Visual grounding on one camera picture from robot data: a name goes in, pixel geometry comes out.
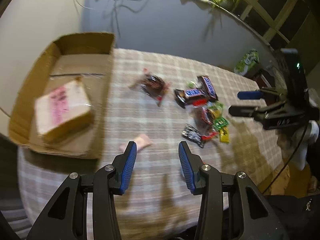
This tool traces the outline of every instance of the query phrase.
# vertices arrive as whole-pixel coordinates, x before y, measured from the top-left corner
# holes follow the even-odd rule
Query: white wall
[[[113,0],[79,2],[93,9],[76,6],[73,0],[12,0],[0,18],[0,108],[9,115],[33,62],[52,40],[68,33],[115,32],[121,48],[172,54],[230,69],[251,48],[258,50],[263,65],[273,59],[268,47],[244,25],[201,2],[123,1],[117,10],[119,33],[111,13]]]

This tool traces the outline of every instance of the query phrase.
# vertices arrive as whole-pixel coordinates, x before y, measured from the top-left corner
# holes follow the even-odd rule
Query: metal screw
[[[203,164],[201,166],[201,169],[203,169],[204,171],[209,171],[211,169],[210,165],[209,164]]]
[[[70,179],[76,179],[76,178],[78,178],[78,173],[73,172],[73,173],[71,173],[71,174],[69,175],[69,177],[70,177]]]
[[[310,201],[307,203],[307,206],[306,206],[307,211],[311,211],[311,209],[310,209],[311,200],[312,200],[312,198],[310,198]]]
[[[243,171],[239,171],[237,175],[241,179],[244,179],[247,176],[247,174],[245,174]]]
[[[112,171],[112,170],[114,169],[114,166],[112,166],[111,164],[108,164],[108,165],[106,165],[106,166],[104,167],[104,169],[105,169],[106,171]]]

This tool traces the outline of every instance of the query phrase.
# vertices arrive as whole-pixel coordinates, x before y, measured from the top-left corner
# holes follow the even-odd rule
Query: blue gripper pad
[[[239,99],[261,99],[263,93],[261,91],[240,91],[237,96]]]
[[[128,189],[129,187],[129,182],[131,179],[131,174],[133,171],[133,166],[136,161],[137,157],[137,145],[136,143],[132,144],[132,147],[130,149],[127,161],[124,165],[124,169],[121,174],[121,186],[120,186],[120,192],[124,194],[124,192]]]
[[[191,169],[191,165],[188,160],[186,150],[184,149],[182,143],[179,143],[179,159],[187,187],[193,194],[196,189],[196,185],[194,183],[194,173]]]

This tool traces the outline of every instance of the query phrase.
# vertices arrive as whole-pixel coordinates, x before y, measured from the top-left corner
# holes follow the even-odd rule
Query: open cardboard box
[[[53,41],[37,59],[20,88],[9,123],[10,139],[39,153],[99,158],[113,70],[113,41],[111,33],[77,33]],[[37,134],[35,100],[78,76],[82,76],[92,103],[94,121],[60,142],[46,144]]]

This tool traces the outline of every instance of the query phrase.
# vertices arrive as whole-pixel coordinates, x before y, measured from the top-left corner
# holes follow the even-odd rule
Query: checkered tablecloth
[[[71,172],[86,174],[109,164],[121,154],[119,146],[140,133],[153,145],[138,153],[129,189],[116,196],[116,212],[123,239],[165,239],[197,223],[201,196],[193,196],[181,175],[178,144],[185,123],[193,124],[188,110],[174,101],[172,90],[161,107],[148,95],[128,88],[143,68],[172,82],[171,88],[184,89],[197,75],[208,75],[224,116],[230,121],[230,143],[214,139],[201,149],[188,142],[190,150],[221,172],[246,172],[254,183],[265,179],[282,161],[275,131],[246,118],[228,115],[231,104],[265,105],[263,100],[239,100],[240,90],[255,90],[257,84],[242,76],[195,60],[115,49],[115,65],[108,96],[105,150],[98,161],[71,159],[19,150],[18,172],[22,200],[33,223],[47,201]],[[88,200],[88,239],[92,236],[92,210]]]

